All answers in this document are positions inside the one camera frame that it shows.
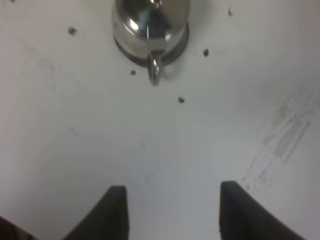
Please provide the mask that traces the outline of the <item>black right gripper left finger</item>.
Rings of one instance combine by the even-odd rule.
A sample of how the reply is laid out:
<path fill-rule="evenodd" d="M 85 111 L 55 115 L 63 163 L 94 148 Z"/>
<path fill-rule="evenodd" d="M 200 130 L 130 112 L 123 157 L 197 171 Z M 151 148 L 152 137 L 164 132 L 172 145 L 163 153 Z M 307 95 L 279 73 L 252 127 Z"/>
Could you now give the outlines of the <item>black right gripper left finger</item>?
<path fill-rule="evenodd" d="M 128 240 L 130 220 L 125 186 L 111 186 L 65 240 Z"/>

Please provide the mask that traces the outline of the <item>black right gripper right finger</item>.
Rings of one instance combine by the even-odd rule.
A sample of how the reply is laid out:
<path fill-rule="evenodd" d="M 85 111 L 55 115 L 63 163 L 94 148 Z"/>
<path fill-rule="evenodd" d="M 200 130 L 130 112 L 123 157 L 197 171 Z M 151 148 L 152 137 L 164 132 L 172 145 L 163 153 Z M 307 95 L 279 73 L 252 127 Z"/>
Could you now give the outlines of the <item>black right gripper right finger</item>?
<path fill-rule="evenodd" d="M 303 239 L 231 180 L 220 184 L 219 232 L 222 240 Z"/>

